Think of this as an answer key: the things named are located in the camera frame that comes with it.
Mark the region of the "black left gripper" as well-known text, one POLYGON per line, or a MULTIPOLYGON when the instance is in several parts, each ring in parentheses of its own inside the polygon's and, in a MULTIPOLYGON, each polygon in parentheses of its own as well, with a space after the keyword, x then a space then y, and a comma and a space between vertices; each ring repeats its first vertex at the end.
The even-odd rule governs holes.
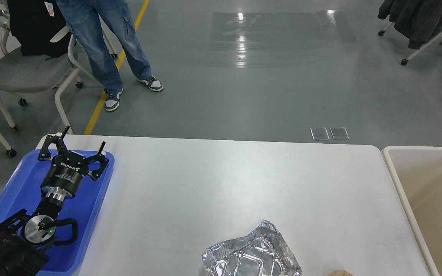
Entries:
POLYGON ((67 125, 60 136, 46 136, 39 152, 39 161, 51 161, 51 167, 40 185, 42 197, 73 199, 85 175, 96 181, 109 164, 109 159, 103 153, 105 141, 102 141, 95 155, 85 156, 83 151, 69 151, 64 143, 69 129, 70 126, 67 125), (58 151, 54 156, 49 151, 51 144, 55 145, 58 151), (95 163, 99 166, 92 170, 90 166, 95 163))

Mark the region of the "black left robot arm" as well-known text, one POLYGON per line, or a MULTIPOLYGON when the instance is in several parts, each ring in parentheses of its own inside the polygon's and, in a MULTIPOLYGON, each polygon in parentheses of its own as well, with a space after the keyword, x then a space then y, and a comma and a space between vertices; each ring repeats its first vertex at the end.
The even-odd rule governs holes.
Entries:
POLYGON ((71 275, 84 257, 114 159, 105 142, 68 149, 68 130, 24 156, 0 196, 0 276, 71 275))

